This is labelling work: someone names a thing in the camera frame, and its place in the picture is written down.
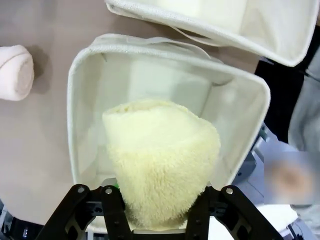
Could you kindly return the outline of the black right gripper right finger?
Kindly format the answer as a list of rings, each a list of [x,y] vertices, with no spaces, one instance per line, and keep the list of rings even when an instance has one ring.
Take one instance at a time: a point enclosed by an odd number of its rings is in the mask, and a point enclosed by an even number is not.
[[[234,240],[279,240],[280,233],[255,205],[234,186],[221,190],[207,186],[189,210],[186,240],[207,240],[210,217],[214,217]]]

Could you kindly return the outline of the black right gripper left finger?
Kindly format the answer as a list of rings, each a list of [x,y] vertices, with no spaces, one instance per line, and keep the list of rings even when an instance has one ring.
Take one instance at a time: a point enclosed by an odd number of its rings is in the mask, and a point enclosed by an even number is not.
[[[91,190],[83,184],[76,184],[68,191],[37,239],[80,240],[96,217],[104,218],[110,240],[133,239],[120,190],[113,185]]]

